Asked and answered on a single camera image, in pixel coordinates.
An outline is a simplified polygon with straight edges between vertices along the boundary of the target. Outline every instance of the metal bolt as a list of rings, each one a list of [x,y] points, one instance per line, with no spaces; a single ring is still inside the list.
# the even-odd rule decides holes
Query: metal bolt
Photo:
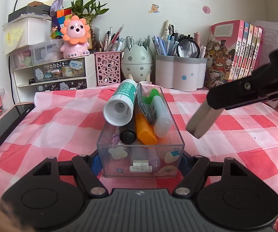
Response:
[[[251,90],[251,84],[250,84],[249,82],[246,82],[246,83],[244,84],[244,88],[245,88],[246,90]]]
[[[103,187],[93,187],[91,189],[91,194],[94,195],[102,195],[106,192],[106,190]]]
[[[191,191],[187,187],[178,187],[176,193],[178,195],[188,195]]]

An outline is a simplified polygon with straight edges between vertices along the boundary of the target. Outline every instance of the pink lion toy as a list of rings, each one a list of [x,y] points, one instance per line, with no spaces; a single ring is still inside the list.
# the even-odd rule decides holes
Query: pink lion toy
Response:
[[[64,58],[74,58],[78,56],[89,55],[87,38],[90,27],[85,24],[84,18],[79,19],[78,16],[73,16],[71,20],[65,20],[64,26],[61,29],[65,43],[61,47]]]

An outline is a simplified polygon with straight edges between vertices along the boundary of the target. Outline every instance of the orange highlighter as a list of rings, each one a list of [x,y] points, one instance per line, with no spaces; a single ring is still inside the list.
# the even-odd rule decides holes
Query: orange highlighter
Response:
[[[153,127],[149,125],[138,105],[135,105],[135,120],[137,128],[137,138],[145,145],[156,145],[157,138]]]

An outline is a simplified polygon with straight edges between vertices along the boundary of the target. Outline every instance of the checkered tablecloth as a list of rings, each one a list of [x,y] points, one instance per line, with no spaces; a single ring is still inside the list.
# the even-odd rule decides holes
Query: checkered tablecloth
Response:
[[[48,156],[70,160],[91,154],[105,120],[102,109],[117,87],[36,93],[36,108],[17,126],[0,147],[0,197],[20,177]],[[224,111],[200,140],[185,124],[205,100],[207,91],[181,92],[163,89],[165,98],[190,155],[212,161],[234,157],[278,193],[278,113],[256,103]],[[112,188],[169,188],[181,180],[115,179],[100,175]]]

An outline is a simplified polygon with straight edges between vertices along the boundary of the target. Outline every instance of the pink pen holder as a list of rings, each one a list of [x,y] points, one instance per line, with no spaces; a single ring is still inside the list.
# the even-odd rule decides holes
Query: pink pen holder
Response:
[[[99,86],[121,83],[120,54],[119,51],[95,53]]]

